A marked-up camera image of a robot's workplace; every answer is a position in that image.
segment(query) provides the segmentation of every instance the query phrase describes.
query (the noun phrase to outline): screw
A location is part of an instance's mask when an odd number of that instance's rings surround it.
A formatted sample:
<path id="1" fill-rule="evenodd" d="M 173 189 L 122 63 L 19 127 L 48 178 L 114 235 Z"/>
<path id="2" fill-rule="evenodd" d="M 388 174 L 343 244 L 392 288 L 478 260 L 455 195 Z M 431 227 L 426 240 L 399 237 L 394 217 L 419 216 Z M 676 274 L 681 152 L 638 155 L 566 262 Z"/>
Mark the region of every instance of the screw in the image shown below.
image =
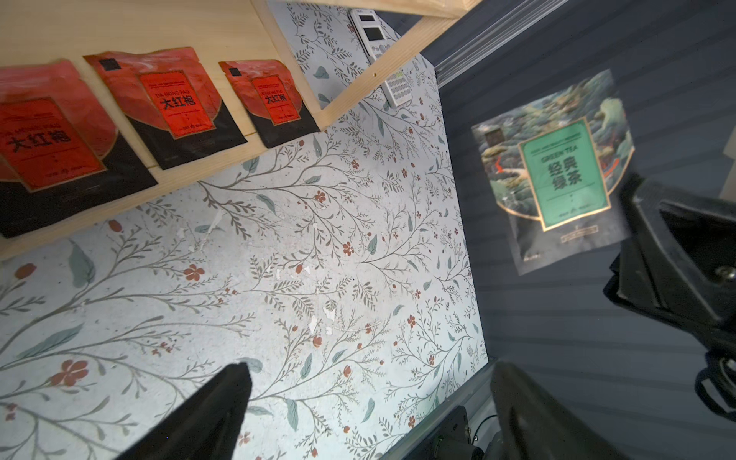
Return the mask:
<path id="1" fill-rule="evenodd" d="M 719 266 L 715 269 L 715 274 L 723 281 L 733 281 L 736 279 L 736 268 L 732 266 Z"/>

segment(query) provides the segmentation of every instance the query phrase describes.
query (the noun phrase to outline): cable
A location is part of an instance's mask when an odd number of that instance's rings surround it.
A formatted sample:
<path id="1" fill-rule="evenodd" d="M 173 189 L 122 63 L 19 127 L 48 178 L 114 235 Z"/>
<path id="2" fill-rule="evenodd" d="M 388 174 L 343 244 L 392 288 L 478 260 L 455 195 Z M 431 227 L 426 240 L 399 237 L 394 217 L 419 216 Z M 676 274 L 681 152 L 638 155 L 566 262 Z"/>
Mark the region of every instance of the cable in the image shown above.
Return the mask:
<path id="1" fill-rule="evenodd" d="M 478 430 L 481 429 L 481 426 L 483 423 L 488 420 L 492 419 L 493 417 L 498 417 L 498 414 L 489 415 L 488 417 L 484 418 L 479 424 L 478 427 L 475 429 L 475 434 L 473 435 L 473 444 L 475 444 L 478 441 Z"/>

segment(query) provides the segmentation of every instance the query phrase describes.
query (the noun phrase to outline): da hong pao tea package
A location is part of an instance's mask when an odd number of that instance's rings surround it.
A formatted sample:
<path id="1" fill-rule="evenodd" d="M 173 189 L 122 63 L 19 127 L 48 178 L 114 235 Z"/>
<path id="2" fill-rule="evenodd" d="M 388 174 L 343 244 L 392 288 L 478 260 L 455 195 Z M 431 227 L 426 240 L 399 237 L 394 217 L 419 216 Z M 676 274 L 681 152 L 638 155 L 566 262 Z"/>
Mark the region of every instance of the da hong pao tea package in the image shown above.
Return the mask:
<path id="1" fill-rule="evenodd" d="M 277 60 L 235 60 L 220 63 L 263 145 L 276 147 L 319 127 L 294 85 L 291 72 Z"/>
<path id="2" fill-rule="evenodd" d="M 521 275 L 629 236 L 619 200 L 634 153 L 610 71 L 473 127 Z"/>
<path id="3" fill-rule="evenodd" d="M 71 62 L 0 68 L 3 236 L 154 185 Z"/>
<path id="4" fill-rule="evenodd" d="M 194 49 L 85 59 L 162 169 L 246 143 Z"/>

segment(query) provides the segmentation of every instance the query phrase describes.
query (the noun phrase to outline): red label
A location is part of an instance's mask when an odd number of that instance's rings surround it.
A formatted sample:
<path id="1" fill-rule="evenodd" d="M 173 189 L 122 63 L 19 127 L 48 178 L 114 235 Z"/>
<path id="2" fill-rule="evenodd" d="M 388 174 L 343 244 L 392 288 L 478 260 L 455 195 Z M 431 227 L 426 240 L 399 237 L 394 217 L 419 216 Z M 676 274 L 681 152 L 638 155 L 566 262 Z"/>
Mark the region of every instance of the red label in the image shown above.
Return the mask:
<path id="1" fill-rule="evenodd" d="M 286 93 L 281 78 L 276 76 L 254 78 L 251 83 L 263 100 L 266 110 L 269 111 L 273 124 L 282 124 L 302 118 Z"/>
<path id="2" fill-rule="evenodd" d="M 106 169 L 51 99 L 0 104 L 0 154 L 30 191 Z"/>
<path id="3" fill-rule="evenodd" d="M 214 128 L 184 72 L 142 74 L 139 78 L 174 138 Z"/>

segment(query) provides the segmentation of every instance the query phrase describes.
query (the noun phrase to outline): remote control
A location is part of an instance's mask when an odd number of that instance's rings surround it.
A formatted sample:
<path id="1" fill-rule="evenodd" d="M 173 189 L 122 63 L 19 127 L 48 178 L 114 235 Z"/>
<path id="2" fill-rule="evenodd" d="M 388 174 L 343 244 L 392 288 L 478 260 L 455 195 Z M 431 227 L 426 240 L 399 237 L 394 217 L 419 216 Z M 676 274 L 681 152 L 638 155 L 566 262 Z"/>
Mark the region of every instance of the remote control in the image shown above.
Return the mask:
<path id="1" fill-rule="evenodd" d="M 381 29 L 381 23 L 375 11 L 351 10 L 350 20 L 358 33 L 363 50 L 368 55 L 368 60 L 373 64 L 391 46 L 391 43 L 386 39 L 386 34 Z M 411 87 L 406 75 L 401 70 L 381 83 L 381 87 L 383 93 L 386 94 L 389 105 L 394 109 L 411 101 Z"/>

